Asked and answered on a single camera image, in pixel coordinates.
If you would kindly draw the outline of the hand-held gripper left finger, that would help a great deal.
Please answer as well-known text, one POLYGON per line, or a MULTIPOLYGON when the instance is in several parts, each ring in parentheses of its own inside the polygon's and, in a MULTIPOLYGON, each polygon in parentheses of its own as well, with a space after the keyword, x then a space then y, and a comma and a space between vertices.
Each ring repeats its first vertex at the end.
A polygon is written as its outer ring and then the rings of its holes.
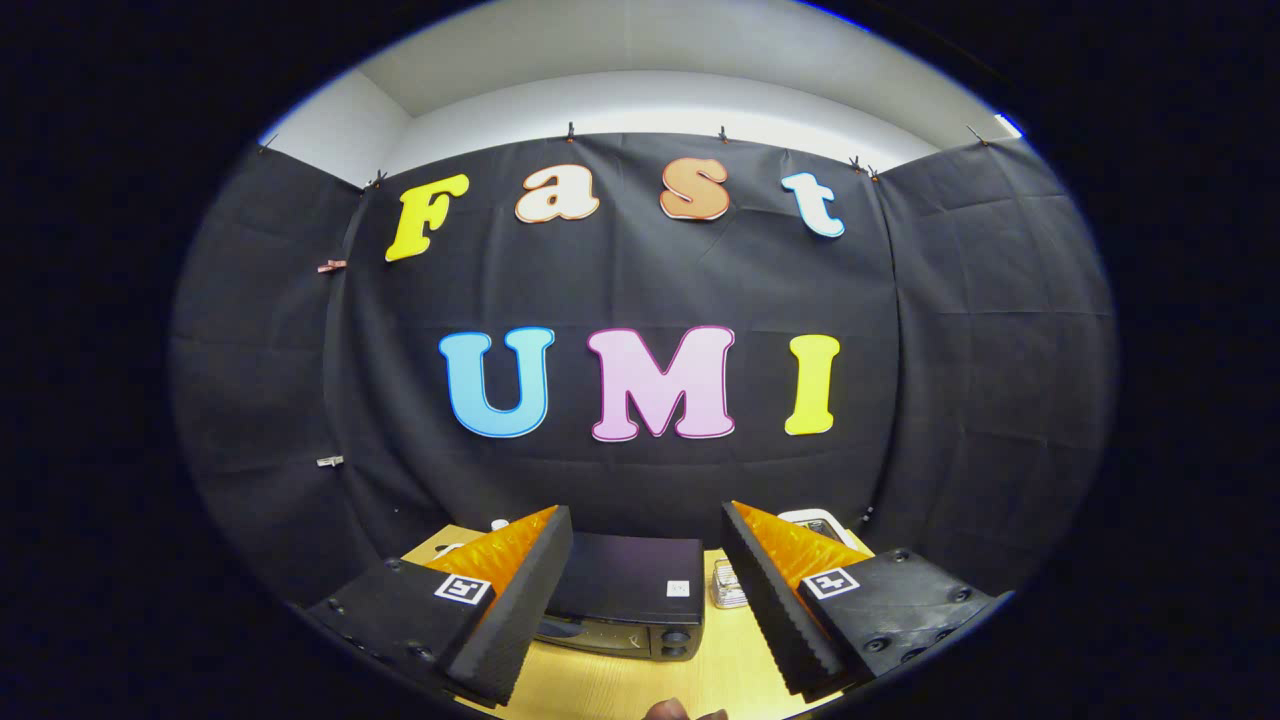
POLYGON ((554 505, 425 564, 387 559, 305 618, 416 691, 507 705, 572 539, 570 509, 554 505))

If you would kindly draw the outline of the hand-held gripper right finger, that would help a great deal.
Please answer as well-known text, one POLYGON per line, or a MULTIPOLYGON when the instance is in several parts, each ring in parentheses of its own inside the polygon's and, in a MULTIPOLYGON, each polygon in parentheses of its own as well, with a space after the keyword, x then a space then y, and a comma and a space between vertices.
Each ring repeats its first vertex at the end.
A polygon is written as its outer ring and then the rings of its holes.
POLYGON ((721 543, 788 692, 806 701, 899 682, 1001 607, 913 550, 868 553, 724 502, 721 543))

